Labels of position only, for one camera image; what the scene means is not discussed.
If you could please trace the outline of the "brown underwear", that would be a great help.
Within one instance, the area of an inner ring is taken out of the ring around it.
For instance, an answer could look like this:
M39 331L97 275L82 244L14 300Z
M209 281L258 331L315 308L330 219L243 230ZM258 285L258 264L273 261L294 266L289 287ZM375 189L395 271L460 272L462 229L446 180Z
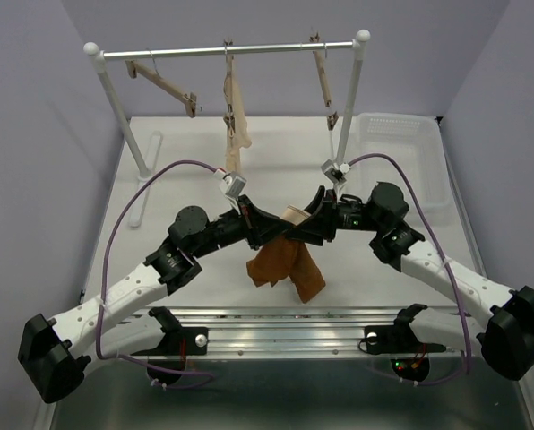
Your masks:
M278 236L264 245L246 263L247 275L256 287L289 279L303 304L310 302L326 286L325 279L304 242Z

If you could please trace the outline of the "wooden hanger with brown underwear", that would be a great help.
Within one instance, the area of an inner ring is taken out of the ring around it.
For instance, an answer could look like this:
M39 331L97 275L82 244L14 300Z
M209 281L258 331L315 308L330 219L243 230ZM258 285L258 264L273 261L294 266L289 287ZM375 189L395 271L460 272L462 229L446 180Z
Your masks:
M332 104L331 87L325 70L326 51L315 50L313 54L318 80L322 91L323 104L326 108L327 129L332 132L339 120L339 115Z

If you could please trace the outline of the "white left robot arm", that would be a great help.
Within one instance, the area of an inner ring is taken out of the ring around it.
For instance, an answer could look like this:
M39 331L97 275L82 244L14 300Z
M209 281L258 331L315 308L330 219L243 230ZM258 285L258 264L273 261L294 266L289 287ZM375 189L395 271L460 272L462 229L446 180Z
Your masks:
M116 284L101 286L97 296L69 311L36 314L24 324L18 352L24 372L44 402L65 398L84 380L89 348L134 312L191 282L202 270L199 258L240 241L257 250L293 227L246 196L215 220L199 206L183 208L161 245Z

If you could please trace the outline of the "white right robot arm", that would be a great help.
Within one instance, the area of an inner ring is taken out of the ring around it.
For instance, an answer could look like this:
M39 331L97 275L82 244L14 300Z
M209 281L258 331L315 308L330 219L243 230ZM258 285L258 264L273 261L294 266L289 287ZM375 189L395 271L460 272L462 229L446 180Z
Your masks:
M338 231L374 233L375 257L453 301L454 314L423 304L400 310L390 324L369 326L359 342L371 355L405 355L454 349L481 356L496 373L519 381L534 366L534 289L493 282L450 259L433 241L412 228L402 190L379 183L366 202L352 195L337 198L320 188L314 214L287 233L310 245L331 242Z

